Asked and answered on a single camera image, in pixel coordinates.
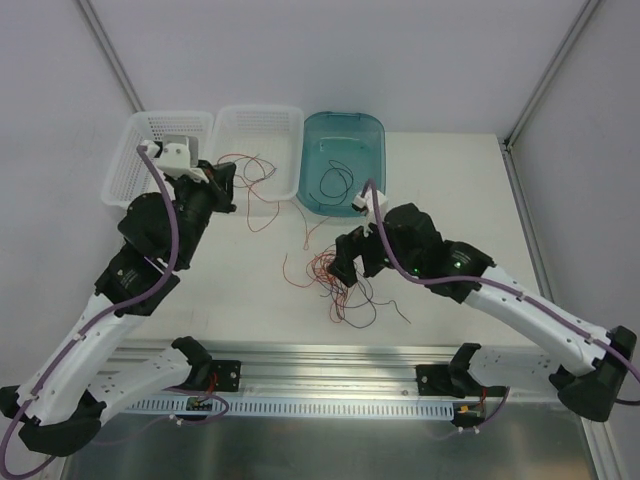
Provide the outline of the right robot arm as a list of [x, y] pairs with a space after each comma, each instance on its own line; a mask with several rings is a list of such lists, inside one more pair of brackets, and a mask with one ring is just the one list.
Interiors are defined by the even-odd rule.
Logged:
[[356, 283], [357, 259], [367, 278], [394, 269], [436, 295], [503, 322], [541, 349], [464, 343], [448, 364], [418, 367], [419, 386], [428, 394], [465, 398], [515, 387], [554, 394], [588, 420], [609, 419], [631, 370], [637, 341], [631, 330], [593, 325], [527, 290], [486, 253], [444, 239], [412, 203], [391, 209], [381, 223], [338, 236], [335, 247], [328, 271], [347, 287]]

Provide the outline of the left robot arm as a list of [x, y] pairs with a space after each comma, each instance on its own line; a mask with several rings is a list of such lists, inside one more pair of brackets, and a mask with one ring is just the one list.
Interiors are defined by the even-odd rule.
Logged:
[[118, 224], [125, 243], [95, 283], [74, 329], [41, 370], [1, 390], [1, 411], [19, 423], [26, 448], [55, 457], [87, 445], [115, 415], [159, 390], [210, 393], [222, 383], [218, 363], [191, 336], [174, 340], [139, 367], [102, 376], [114, 350], [178, 285], [215, 212], [232, 213], [230, 162], [201, 160], [202, 181], [170, 178], [173, 192], [144, 193]]

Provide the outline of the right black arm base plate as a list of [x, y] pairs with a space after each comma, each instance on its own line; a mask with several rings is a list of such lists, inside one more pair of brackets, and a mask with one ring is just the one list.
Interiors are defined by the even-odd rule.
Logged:
[[415, 366], [416, 384], [420, 396], [451, 396], [452, 383], [445, 364]]

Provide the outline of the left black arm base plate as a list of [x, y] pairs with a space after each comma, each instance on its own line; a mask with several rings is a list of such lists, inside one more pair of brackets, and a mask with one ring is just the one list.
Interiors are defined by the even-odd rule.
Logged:
[[242, 362], [214, 359], [205, 377], [206, 391], [210, 393], [235, 393], [239, 391]]

